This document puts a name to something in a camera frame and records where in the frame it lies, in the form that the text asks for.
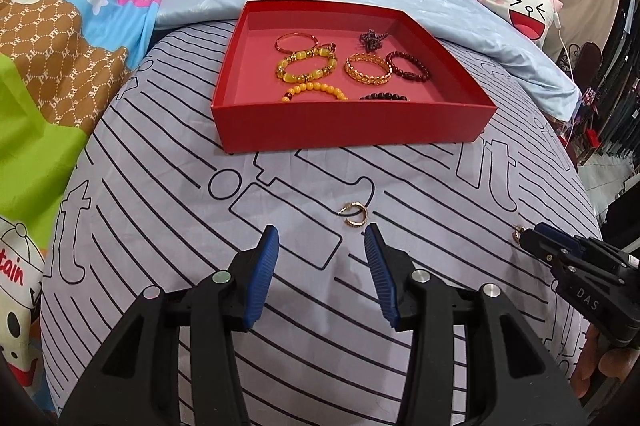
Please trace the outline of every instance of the finger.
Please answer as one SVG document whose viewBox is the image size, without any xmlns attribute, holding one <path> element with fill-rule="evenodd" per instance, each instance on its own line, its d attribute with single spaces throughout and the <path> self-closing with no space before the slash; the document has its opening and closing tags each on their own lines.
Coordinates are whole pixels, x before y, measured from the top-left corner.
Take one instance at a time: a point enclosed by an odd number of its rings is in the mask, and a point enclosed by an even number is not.
<svg viewBox="0 0 640 426">
<path fill-rule="evenodd" d="M 578 362 L 575 365 L 574 376 L 578 379 L 589 379 L 598 366 L 598 338 L 590 338 L 584 343 Z"/>
<path fill-rule="evenodd" d="M 587 340 L 594 340 L 600 335 L 600 331 L 594 326 L 589 324 L 589 328 L 585 334 Z"/>
<path fill-rule="evenodd" d="M 585 395 L 587 395 L 590 382 L 590 379 L 581 379 L 580 377 L 576 376 L 574 372 L 574 374 L 571 376 L 571 379 L 569 380 L 569 385 L 571 385 L 572 390 L 574 390 L 575 396 L 578 399 L 581 399 Z"/>
<path fill-rule="evenodd" d="M 633 369 L 640 352 L 634 348 L 616 348 L 609 350 L 600 362 L 598 369 L 607 377 L 616 377 L 625 382 L 626 377 Z"/>
</svg>

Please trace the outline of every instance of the brown fabric with pf pattern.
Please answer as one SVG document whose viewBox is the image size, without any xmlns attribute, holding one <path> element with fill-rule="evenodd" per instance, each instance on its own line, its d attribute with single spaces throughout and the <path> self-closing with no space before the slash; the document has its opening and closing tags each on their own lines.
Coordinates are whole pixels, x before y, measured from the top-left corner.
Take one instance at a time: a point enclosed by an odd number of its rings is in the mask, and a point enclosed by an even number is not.
<svg viewBox="0 0 640 426">
<path fill-rule="evenodd" d="M 64 0 L 0 0 L 0 52 L 11 58 L 50 123 L 90 134 L 129 76 L 127 49 L 96 48 L 81 35 L 80 12 Z"/>
</svg>

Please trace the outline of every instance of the pillow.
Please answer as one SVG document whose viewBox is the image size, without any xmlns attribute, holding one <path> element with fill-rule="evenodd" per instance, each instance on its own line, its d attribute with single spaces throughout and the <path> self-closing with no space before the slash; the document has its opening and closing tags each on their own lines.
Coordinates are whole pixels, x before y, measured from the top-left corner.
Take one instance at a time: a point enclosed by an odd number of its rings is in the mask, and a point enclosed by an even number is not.
<svg viewBox="0 0 640 426">
<path fill-rule="evenodd" d="M 478 0 L 491 12 L 498 14 L 519 32 L 542 48 L 554 12 L 562 8 L 558 0 Z"/>
</svg>

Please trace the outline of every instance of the red tray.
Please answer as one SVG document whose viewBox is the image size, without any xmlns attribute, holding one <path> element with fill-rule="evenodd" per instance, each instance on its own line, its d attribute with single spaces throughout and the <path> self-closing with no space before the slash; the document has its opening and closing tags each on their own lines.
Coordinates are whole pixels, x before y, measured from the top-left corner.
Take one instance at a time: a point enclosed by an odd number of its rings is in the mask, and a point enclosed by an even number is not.
<svg viewBox="0 0 640 426">
<path fill-rule="evenodd" d="M 350 78 L 344 60 L 363 52 L 359 35 L 372 28 L 388 32 L 380 57 L 403 50 L 431 72 L 425 83 L 392 75 L 382 86 Z M 290 102 L 282 96 L 292 85 L 275 75 L 285 54 L 274 48 L 280 36 L 306 32 L 320 43 L 334 42 L 338 66 L 321 79 L 348 97 L 338 101 L 326 93 L 304 92 Z M 285 48 L 313 46 L 305 38 L 282 41 Z M 404 70 L 418 72 L 398 60 Z M 287 72 L 321 68 L 326 59 L 294 62 Z M 381 75 L 371 63 L 356 63 L 370 75 Z M 359 100 L 375 92 L 391 92 L 409 101 Z M 228 153 L 328 148 L 373 144 L 471 142 L 484 129 L 496 107 L 484 90 L 424 28 L 402 11 L 353 3 L 314 0 L 260 0 L 244 6 L 220 70 L 211 111 Z"/>
</svg>

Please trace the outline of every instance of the white cord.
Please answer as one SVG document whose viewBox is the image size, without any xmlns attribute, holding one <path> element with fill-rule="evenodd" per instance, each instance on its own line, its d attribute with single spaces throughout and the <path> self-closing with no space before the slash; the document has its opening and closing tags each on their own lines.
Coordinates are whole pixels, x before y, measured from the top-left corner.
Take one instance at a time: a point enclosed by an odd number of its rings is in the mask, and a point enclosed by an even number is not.
<svg viewBox="0 0 640 426">
<path fill-rule="evenodd" d="M 566 55 L 566 60 L 567 63 L 569 64 L 569 74 L 571 75 L 571 81 L 572 83 L 575 84 L 575 79 L 574 79 L 574 67 L 571 66 L 571 57 L 569 56 L 569 51 L 566 48 L 566 45 L 564 44 L 564 41 L 562 40 L 562 34 L 560 29 L 562 28 L 562 25 L 560 24 L 560 16 L 558 15 L 558 12 L 556 12 L 556 3 L 555 0 L 551 1 L 551 6 L 554 10 L 554 26 L 558 29 L 558 37 L 560 38 L 560 43 L 562 44 L 562 49 L 564 50 L 564 54 Z M 569 142 L 571 142 L 571 137 L 574 133 L 574 125 L 575 125 L 575 116 L 572 117 L 571 119 L 571 131 L 569 132 L 569 138 L 566 141 L 566 144 L 564 145 L 564 149 L 567 149 L 567 146 L 569 145 Z"/>
</svg>

